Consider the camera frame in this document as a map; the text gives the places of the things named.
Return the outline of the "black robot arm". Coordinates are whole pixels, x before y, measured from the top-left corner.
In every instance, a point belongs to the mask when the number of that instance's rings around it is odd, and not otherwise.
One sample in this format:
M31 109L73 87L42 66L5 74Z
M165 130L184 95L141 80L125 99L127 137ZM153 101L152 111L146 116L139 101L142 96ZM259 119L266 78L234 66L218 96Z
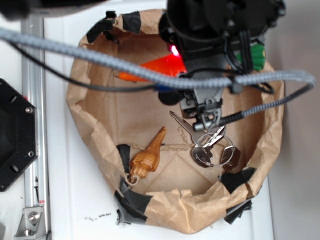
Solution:
M273 75L254 74L252 46L265 32L275 26L285 12L281 0L169 0L158 23L160 38L175 47L172 59L184 71L171 74L151 63L136 65L93 50L81 50L61 43L39 40L19 33L1 30L0 37L14 48L19 45L48 50L123 73L130 81L143 79L159 93L166 105L183 101L185 118L195 118L197 132L226 125L248 115L276 107L277 102L255 106L222 116L222 94L229 88L240 93L250 86L272 94Z

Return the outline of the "black hexagonal robot base plate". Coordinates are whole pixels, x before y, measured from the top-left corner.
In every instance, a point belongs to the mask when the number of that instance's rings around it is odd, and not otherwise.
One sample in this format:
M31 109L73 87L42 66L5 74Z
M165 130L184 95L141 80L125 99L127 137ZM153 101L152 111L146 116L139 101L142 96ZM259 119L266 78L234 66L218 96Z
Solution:
M36 108L1 79L0 191L7 191L36 157Z

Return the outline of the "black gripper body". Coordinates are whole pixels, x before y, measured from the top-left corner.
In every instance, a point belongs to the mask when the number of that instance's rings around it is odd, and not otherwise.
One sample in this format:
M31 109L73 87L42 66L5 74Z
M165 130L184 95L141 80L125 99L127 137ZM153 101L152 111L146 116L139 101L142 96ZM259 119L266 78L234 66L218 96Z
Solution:
M258 12L165 12L159 22L161 38L175 46L187 73L181 78L204 80L254 71L251 44L265 33L265 15ZM223 87L182 88L182 116L195 118L195 131L226 123L222 117Z

